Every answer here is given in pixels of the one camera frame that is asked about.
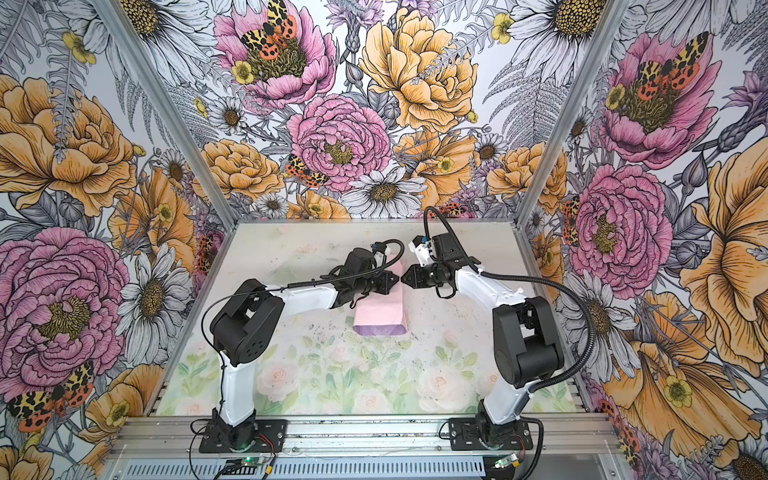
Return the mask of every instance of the black mounting plate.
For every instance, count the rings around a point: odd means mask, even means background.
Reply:
[[[451,436],[451,450],[454,452],[467,452],[468,450],[526,450],[533,449],[533,439],[528,423],[522,420],[516,422],[514,432],[505,436],[504,443],[498,448],[489,448],[480,440],[480,430],[474,418],[448,419],[448,431]]]
[[[256,420],[256,432],[259,435],[267,437],[275,447],[275,453],[283,451],[283,440],[285,440],[287,420]],[[200,441],[200,453],[231,453],[222,439],[221,431],[216,427],[212,420],[208,421],[203,432],[203,439]],[[272,449],[261,439],[256,439],[253,445],[243,450],[243,453],[270,453]]]

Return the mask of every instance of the floral table surface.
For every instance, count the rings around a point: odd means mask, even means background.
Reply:
[[[241,226],[207,304],[253,276],[250,264],[261,266],[260,271],[269,265],[265,280],[270,283],[306,280],[343,263],[351,247],[385,237],[412,238],[419,228],[417,223]],[[482,251],[482,256],[477,255],[481,260],[495,258],[498,271],[523,273],[508,225],[474,224],[470,232],[459,223],[456,230],[468,251]],[[504,235],[508,241],[502,241]],[[481,250],[483,237],[499,241]],[[253,255],[254,244],[260,245],[258,256]],[[404,261],[409,264],[415,259],[408,254]],[[490,318],[461,296],[446,301],[436,298],[433,290],[405,289],[404,294],[409,330],[401,336],[358,335],[352,329],[354,310],[348,306],[281,321],[270,347],[258,360],[253,394],[259,414],[475,412],[480,398],[491,392],[499,378]],[[217,355],[195,328],[157,405],[157,414],[210,413],[219,400],[219,381]],[[564,383],[537,392],[527,407],[529,412],[575,410]]]

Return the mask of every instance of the floral tablecloth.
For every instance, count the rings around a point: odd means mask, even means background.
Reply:
[[[493,260],[499,272],[524,272],[509,225],[469,227],[457,223],[456,230],[471,254],[486,263]],[[243,225],[207,304],[243,280],[259,277],[256,272],[269,272],[263,275],[269,283],[307,280],[343,263],[352,247],[390,237],[413,238],[420,229],[420,223]],[[495,241],[484,245],[483,238]],[[404,258],[406,264],[415,261],[410,253]],[[282,321],[258,360],[253,394],[259,414],[475,412],[498,379],[491,319],[461,296],[440,300],[433,290],[404,292],[409,330],[401,336],[358,335],[352,329],[354,310],[348,306]],[[157,414],[210,413],[219,399],[219,375],[216,353],[195,328]],[[575,409],[564,383],[537,392],[528,404],[530,412]]]

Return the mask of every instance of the metal post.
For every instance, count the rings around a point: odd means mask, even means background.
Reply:
[[[558,161],[558,155],[565,141],[565,136],[579,114],[581,102],[584,100],[587,90],[590,87],[594,87],[595,72],[598,71],[600,63],[611,48],[611,42],[613,42],[619,25],[621,25],[621,21],[624,19],[624,13],[629,8],[629,3],[629,0],[607,0],[603,8],[603,14],[592,35],[587,56],[574,76],[571,90],[565,98],[565,103],[560,109],[558,119],[554,123],[552,133],[544,147],[544,152],[541,154],[541,162],[531,179],[531,185],[523,197],[523,203],[515,218],[515,223],[519,226],[524,226],[525,222],[528,221],[531,212],[533,212],[533,207],[536,206],[538,198],[544,190],[547,177],[552,172],[554,164]]]
[[[200,185],[208,194],[211,205],[221,219],[225,233],[231,232],[236,220],[227,199],[221,193],[208,165],[203,161],[200,150],[187,129],[187,125],[182,120],[176,104],[170,99],[163,81],[150,63],[147,50],[134,30],[131,21],[123,12],[120,0],[99,0],[92,2],[92,4],[110,35],[117,42],[121,58],[128,62],[137,75],[141,87],[162,115],[166,128],[173,135],[184,158],[192,166]]]

